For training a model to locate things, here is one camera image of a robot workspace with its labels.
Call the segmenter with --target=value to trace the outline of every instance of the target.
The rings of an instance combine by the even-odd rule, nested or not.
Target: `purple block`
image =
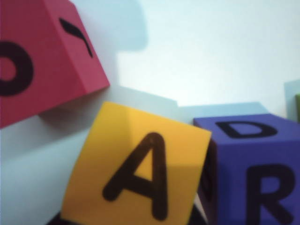
[[[300,225],[300,125],[272,114],[194,118],[212,131],[198,194],[210,225]]]

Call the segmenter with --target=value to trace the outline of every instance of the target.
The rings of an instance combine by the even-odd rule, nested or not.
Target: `green block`
[[[300,94],[296,95],[296,104],[298,112],[298,122],[300,123]]]

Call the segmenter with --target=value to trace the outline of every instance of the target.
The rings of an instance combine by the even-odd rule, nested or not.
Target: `block face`
[[[300,186],[297,184],[300,181],[299,146],[300,142],[274,142],[220,147],[217,175],[218,224],[245,224],[247,206],[255,210],[255,207],[250,207],[247,199],[247,195],[250,195],[250,198],[255,197],[247,187],[247,182],[254,182],[248,177],[248,172],[253,166],[269,166],[268,170],[273,171],[274,165],[287,166],[293,172],[296,183],[292,192],[280,200],[280,204],[293,216],[293,222],[289,224],[299,224],[300,206],[297,200],[300,198]],[[262,178],[261,184],[262,193],[272,193],[279,189],[280,182],[278,178],[270,176]],[[261,224],[282,224],[264,206],[260,209]]]
[[[298,123],[300,123],[300,94],[296,95]]]
[[[187,224],[209,139],[209,131],[104,103],[71,175],[62,217],[80,224]],[[166,196],[166,205],[157,208],[164,181],[158,201]]]
[[[24,83],[22,79],[26,77],[31,79],[28,85],[17,92],[13,91],[9,95],[0,93],[1,127],[109,85],[76,8],[68,0],[59,3],[46,0],[1,0],[0,4],[1,43],[8,43],[5,48],[9,48],[12,54],[7,55],[3,48],[0,50],[1,59],[5,59],[1,60],[1,87],[4,85],[10,89],[12,83]],[[84,44],[81,48],[81,39],[65,32],[62,26],[59,30],[56,23],[59,23],[60,17],[82,29],[94,53],[93,58],[86,54]],[[19,55],[19,51],[9,45],[16,45],[26,52],[31,65],[24,59],[16,63],[13,58]],[[24,69],[28,67],[32,67],[31,75],[28,75],[28,69]]]
[[[68,0],[44,2],[86,92],[107,87],[108,80],[75,5]]]
[[[215,126],[220,121],[256,122],[275,128],[277,133],[247,137],[262,130],[248,125],[235,126],[236,132],[246,138],[231,138],[222,134],[221,127]],[[299,224],[300,127],[297,123],[270,115],[259,115],[257,120],[254,116],[196,118],[194,122],[212,130],[215,143],[213,151],[216,153],[211,161],[217,172],[211,175],[211,180],[217,179],[212,185],[212,192],[217,191],[214,196],[217,207],[200,194],[203,193],[201,185],[198,192],[206,213],[217,214],[217,221],[208,217],[211,224]]]
[[[212,139],[219,144],[294,141],[300,136],[296,123],[272,114],[194,118],[194,124],[211,130]],[[230,134],[231,129],[239,135]]]

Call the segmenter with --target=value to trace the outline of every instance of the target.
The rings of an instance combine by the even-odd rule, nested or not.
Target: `black lettering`
[[[12,60],[16,70],[11,81],[0,79],[0,96],[16,95],[27,89],[33,79],[33,65],[27,52],[15,43],[0,41],[0,57]]]
[[[258,137],[268,137],[277,134],[277,130],[269,125],[257,123],[257,122],[249,122],[249,121],[226,121],[226,122],[216,122],[216,124],[231,138],[258,138]],[[260,133],[257,134],[247,134],[242,135],[233,129],[231,124],[249,124],[256,126],[261,129]]]
[[[262,178],[276,177],[279,179],[279,189],[272,193],[261,193]],[[247,225],[260,225],[263,205],[269,213],[281,224],[293,222],[290,214],[279,200],[286,198],[295,187],[295,175],[286,165],[257,165],[247,170]]]
[[[78,37],[84,41],[90,56],[93,58],[93,54],[90,50],[90,46],[89,46],[87,40],[85,39],[84,35],[82,34],[82,32],[76,26],[74,26],[73,24],[69,23],[68,21],[66,21],[62,18],[60,18],[60,24],[62,25],[62,27],[66,33],[74,35],[75,37]]]
[[[152,149],[152,181],[134,175]],[[104,187],[102,195],[108,201],[118,198],[127,189],[152,199],[152,215],[165,220],[168,213],[165,142],[158,133],[149,133],[137,145]]]

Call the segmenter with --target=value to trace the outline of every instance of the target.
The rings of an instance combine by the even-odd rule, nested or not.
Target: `white surface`
[[[73,2],[113,86],[2,130],[2,225],[41,225],[60,210],[104,100],[190,122],[266,112],[260,104],[285,117],[300,92],[299,1]]]

